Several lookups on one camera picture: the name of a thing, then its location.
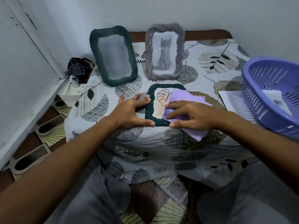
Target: green picture frame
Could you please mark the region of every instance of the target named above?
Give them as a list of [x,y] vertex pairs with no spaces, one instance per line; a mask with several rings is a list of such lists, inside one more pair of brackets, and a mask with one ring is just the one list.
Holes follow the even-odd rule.
[[[111,35],[120,35],[124,38],[125,46],[128,50],[129,63],[132,68],[132,73],[130,76],[125,76],[115,80],[109,78],[109,72],[107,71],[105,64],[103,62],[103,55],[100,52],[98,42],[99,42],[99,38],[109,37]],[[92,49],[92,53],[95,56],[95,61],[104,83],[106,83],[108,86],[115,87],[120,84],[133,82],[136,79],[138,75],[138,68],[137,68],[136,58],[135,58],[130,34],[126,28],[124,28],[123,26],[114,26],[111,28],[94,29],[90,33],[89,43],[90,43],[90,48]]]
[[147,94],[150,96],[151,98],[151,102],[146,106],[145,108],[145,119],[150,119],[153,120],[155,122],[155,126],[156,127],[168,127],[169,126],[169,122],[164,120],[164,119],[158,119],[156,117],[153,117],[153,113],[154,113],[154,100],[155,98],[155,90],[157,88],[177,88],[177,89],[181,89],[181,90],[186,90],[186,88],[182,85],[182,84],[153,84]]

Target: game controller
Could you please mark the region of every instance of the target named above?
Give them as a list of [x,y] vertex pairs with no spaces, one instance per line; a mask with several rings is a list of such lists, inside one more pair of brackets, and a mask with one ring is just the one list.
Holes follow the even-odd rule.
[[74,87],[79,88],[79,79],[74,75],[70,75],[70,82],[73,84]]

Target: forearm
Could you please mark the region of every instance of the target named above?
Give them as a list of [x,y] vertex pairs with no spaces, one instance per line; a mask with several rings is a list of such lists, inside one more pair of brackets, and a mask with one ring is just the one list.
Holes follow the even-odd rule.
[[98,147],[117,129],[104,117],[0,194],[0,223],[40,223],[79,179]]
[[299,145],[283,136],[258,127],[235,113],[219,123],[218,129],[255,154],[279,178],[298,193]]

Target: gray pants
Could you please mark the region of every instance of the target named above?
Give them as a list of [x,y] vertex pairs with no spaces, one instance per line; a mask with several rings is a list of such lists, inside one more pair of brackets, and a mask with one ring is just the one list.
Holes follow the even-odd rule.
[[[64,212],[59,224],[122,224],[130,187],[100,166]],[[205,194],[197,203],[203,224],[299,223],[299,196],[262,162],[244,169],[226,186]]]

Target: kitten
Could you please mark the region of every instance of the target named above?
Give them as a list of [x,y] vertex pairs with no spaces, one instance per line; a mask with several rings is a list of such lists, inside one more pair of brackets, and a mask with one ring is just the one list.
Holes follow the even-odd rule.
[[159,70],[169,70],[171,66],[170,52],[169,52],[170,45],[171,45],[171,38],[168,40],[164,40],[163,38],[161,38],[161,56],[158,62]]

